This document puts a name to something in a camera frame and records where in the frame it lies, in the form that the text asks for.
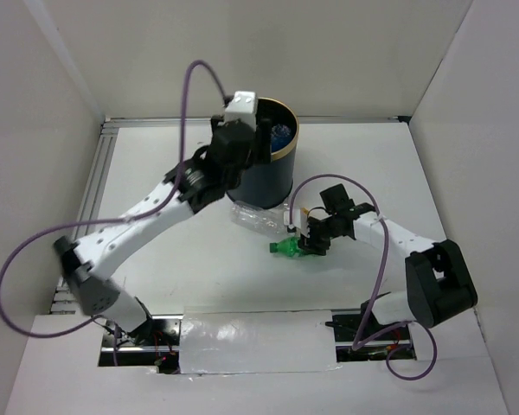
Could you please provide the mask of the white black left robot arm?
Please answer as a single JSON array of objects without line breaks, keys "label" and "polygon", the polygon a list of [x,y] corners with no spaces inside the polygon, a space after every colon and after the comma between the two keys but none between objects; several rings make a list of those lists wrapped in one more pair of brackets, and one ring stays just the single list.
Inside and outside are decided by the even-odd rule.
[{"label": "white black left robot arm", "polygon": [[54,242],[62,275],[81,311],[116,323],[135,345],[150,340],[154,322],[144,304],[113,280],[113,273],[158,235],[237,188],[244,171],[271,161],[271,119],[261,118],[252,128],[214,116],[211,128],[210,144],[167,173],[118,223],[75,241],[61,237]]}]

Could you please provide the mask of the crushed clear bottle white cap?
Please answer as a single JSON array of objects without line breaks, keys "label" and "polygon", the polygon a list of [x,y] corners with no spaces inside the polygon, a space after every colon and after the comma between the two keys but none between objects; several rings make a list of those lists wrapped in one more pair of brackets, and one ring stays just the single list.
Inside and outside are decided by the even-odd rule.
[{"label": "crushed clear bottle white cap", "polygon": [[296,234],[296,229],[288,224],[289,208],[286,204],[272,209],[261,209],[237,201],[231,207],[230,218],[236,225],[272,239]]}]

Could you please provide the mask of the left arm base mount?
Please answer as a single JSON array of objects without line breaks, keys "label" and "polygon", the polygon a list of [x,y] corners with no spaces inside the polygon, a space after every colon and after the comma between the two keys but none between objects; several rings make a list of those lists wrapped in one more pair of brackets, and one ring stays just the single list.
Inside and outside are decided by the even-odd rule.
[{"label": "left arm base mount", "polygon": [[99,367],[151,367],[158,374],[179,374],[179,346],[183,315],[155,315],[151,336],[134,341],[113,322],[98,322],[103,329]]}]

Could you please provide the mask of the blue label clear bottle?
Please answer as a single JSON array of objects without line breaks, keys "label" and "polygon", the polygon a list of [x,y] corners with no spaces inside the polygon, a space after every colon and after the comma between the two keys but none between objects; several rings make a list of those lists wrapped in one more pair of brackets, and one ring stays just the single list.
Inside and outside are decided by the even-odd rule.
[{"label": "blue label clear bottle", "polygon": [[284,124],[276,124],[271,129],[271,152],[275,153],[292,141],[292,129]]}]

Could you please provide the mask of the green bottle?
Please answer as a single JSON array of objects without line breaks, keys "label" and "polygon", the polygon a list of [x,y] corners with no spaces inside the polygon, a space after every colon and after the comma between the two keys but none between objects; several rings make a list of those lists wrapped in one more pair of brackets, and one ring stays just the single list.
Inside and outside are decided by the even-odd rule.
[{"label": "green bottle", "polygon": [[308,256],[309,253],[300,246],[300,238],[291,236],[279,242],[269,244],[269,252],[287,258],[297,258]]}]

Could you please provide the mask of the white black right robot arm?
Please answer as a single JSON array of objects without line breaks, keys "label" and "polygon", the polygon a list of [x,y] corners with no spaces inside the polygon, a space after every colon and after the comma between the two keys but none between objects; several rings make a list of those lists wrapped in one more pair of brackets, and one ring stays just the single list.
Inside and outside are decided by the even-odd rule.
[{"label": "white black right robot arm", "polygon": [[475,307],[478,294],[459,245],[419,236],[384,218],[369,202],[356,204],[338,184],[320,193],[326,216],[300,212],[298,246],[324,256],[336,238],[349,237],[382,251],[382,259],[403,265],[405,289],[376,296],[360,328],[370,339],[381,338],[390,325],[419,322],[431,329]]}]

